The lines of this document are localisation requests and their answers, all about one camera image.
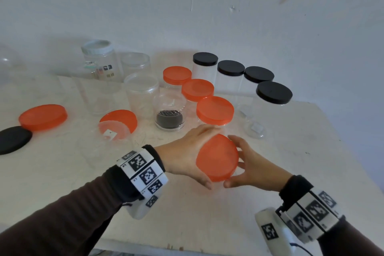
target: sleeve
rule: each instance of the sleeve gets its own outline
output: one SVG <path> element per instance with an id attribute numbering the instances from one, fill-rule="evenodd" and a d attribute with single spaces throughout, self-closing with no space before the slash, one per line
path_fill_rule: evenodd
<path id="1" fill-rule="evenodd" d="M 144 146 L 164 169 L 150 145 Z M 140 193 L 118 166 L 0 234 L 7 256 L 88 255 L 124 202 Z"/>
<path id="2" fill-rule="evenodd" d="M 283 208 L 289 209 L 311 188 L 313 185 L 303 176 L 292 176 L 279 193 L 284 201 Z M 322 235 L 318 242 L 324 256 L 384 256 L 384 252 L 348 223 L 345 217 Z"/>

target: table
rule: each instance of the table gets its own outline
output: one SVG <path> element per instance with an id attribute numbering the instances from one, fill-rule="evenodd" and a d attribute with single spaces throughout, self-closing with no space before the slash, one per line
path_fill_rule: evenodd
<path id="1" fill-rule="evenodd" d="M 85 111 L 71 79 L 61 77 L 61 83 L 70 93 L 65 104 L 69 119 L 56 129 L 35 133 L 25 147 L 0 157 L 0 231 L 106 169 L 90 167 L 74 147 L 81 132 L 96 125 L 99 117 Z M 127 108 L 125 93 L 121 90 L 115 95 L 120 107 Z M 238 99 L 244 103 L 251 100 Z M 287 104 L 284 115 L 274 118 L 270 126 L 273 139 L 247 137 L 240 121 L 237 117 L 225 132 L 243 136 L 272 162 L 304 175 L 313 185 L 328 191 L 337 198 L 347 219 L 384 249 L 384 196 L 315 104 Z M 2 114 L 1 129 L 14 125 L 18 125 L 15 112 Z M 138 145 L 156 146 L 183 136 L 192 127 L 193 123 L 187 122 L 179 132 L 165 133 L 152 121 L 140 121 L 132 139 Z M 106 158 L 103 163 L 111 166 L 115 159 Z M 190 178 L 169 175 L 164 195 L 153 210 L 137 221 L 121 209 L 96 248 L 153 256 L 270 255 L 254 214 L 280 205 L 281 200 L 274 192 L 249 186 L 225 190 L 218 184 L 214 191 L 208 191 Z M 321 255 L 316 242 L 306 248 Z"/>

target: black lid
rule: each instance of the black lid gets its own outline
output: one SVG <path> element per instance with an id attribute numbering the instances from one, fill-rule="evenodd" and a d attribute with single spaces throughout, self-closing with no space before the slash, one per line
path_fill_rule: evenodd
<path id="1" fill-rule="evenodd" d="M 288 87 L 273 81 L 259 83 L 256 88 L 256 94 L 265 101 L 274 104 L 289 103 L 293 95 Z"/>
<path id="2" fill-rule="evenodd" d="M 222 60 L 218 63 L 217 70 L 221 74 L 236 77 L 244 74 L 245 67 L 237 61 Z"/>
<path id="3" fill-rule="evenodd" d="M 0 131 L 0 155 L 12 153 L 20 149 L 31 138 L 32 132 L 20 126 Z"/>
<path id="4" fill-rule="evenodd" d="M 244 77 L 253 83 L 260 83 L 263 81 L 272 81 L 275 78 L 275 74 L 263 67 L 251 66 L 245 69 Z"/>
<path id="5" fill-rule="evenodd" d="M 214 66 L 217 64 L 218 57 L 212 53 L 199 52 L 193 55 L 193 61 L 200 66 Z"/>

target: cable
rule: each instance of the cable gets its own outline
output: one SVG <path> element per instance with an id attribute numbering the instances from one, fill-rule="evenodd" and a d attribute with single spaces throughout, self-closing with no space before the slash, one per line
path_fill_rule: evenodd
<path id="1" fill-rule="evenodd" d="M 296 243 L 290 243 L 291 246 L 295 246 L 295 247 L 299 247 L 301 249 L 303 249 L 306 253 L 310 254 L 311 256 L 313 256 L 312 253 L 310 253 L 307 249 L 305 249 L 303 246 L 300 246 L 299 244 L 296 244 Z"/>

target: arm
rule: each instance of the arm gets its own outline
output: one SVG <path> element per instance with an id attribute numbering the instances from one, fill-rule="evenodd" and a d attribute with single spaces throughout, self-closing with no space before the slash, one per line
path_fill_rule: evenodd
<path id="1" fill-rule="evenodd" d="M 248 143 L 239 137 L 228 136 L 241 148 L 238 166 L 245 170 L 224 182 L 225 188 L 252 185 L 264 190 L 279 192 L 286 209 L 304 196 L 312 187 L 302 176 L 293 176 L 252 150 Z M 345 217 L 330 231 L 318 239 L 324 256 L 374 255 L 384 256 L 384 252 L 349 224 Z"/>
<path id="2" fill-rule="evenodd" d="M 150 145 L 144 148 L 163 171 L 190 176 L 210 188 L 211 181 L 195 162 L 200 148 L 219 132 L 214 126 L 201 125 L 177 141 L 155 149 Z M 0 252 L 7 256 L 86 256 L 121 205 L 139 196 L 125 173 L 113 166 L 1 233 Z"/>

